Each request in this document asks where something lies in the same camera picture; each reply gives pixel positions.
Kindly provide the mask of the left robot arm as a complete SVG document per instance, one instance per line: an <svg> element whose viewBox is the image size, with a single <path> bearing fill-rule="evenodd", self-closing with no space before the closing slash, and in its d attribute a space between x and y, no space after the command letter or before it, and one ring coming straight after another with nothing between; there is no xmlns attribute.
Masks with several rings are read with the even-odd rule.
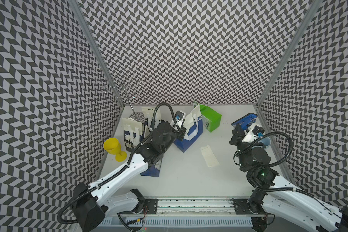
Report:
<svg viewBox="0 0 348 232"><path fill-rule="evenodd" d="M114 194L133 177L159 161L176 139L183 139L184 127L163 122L135 147L127 162L103 178L88 185L81 183L73 190L72 199L57 213L61 224L79 224L83 232L90 232L106 216L125 211L139 213L145 198L138 189L115 196Z"/></svg>

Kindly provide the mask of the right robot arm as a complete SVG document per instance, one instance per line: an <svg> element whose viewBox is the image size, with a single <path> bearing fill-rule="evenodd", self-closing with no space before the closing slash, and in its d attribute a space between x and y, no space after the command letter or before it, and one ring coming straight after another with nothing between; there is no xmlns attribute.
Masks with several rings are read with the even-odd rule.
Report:
<svg viewBox="0 0 348 232"><path fill-rule="evenodd" d="M238 158L240 171L246 173L248 183L254 188L247 202L251 212L273 214L310 232L348 232L348 207L340 209L325 203L274 170L293 151L289 135L280 131L265 133L257 123L243 127L234 122L232 127L230 144L237 147L234 158ZM274 135L287 140L288 150L281 159L271 162L262 140Z"/></svg>

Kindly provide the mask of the blue black stapler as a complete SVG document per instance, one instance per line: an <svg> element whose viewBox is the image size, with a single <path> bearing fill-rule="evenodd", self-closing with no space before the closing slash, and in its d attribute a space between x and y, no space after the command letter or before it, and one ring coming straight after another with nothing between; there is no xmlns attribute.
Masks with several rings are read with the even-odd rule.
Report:
<svg viewBox="0 0 348 232"><path fill-rule="evenodd" d="M249 126L251 126L253 123L256 122L256 118L258 115L254 113L248 113L247 115L243 116L242 118L234 121L231 125L233 127L236 127L239 125L241 129L246 130Z"/></svg>

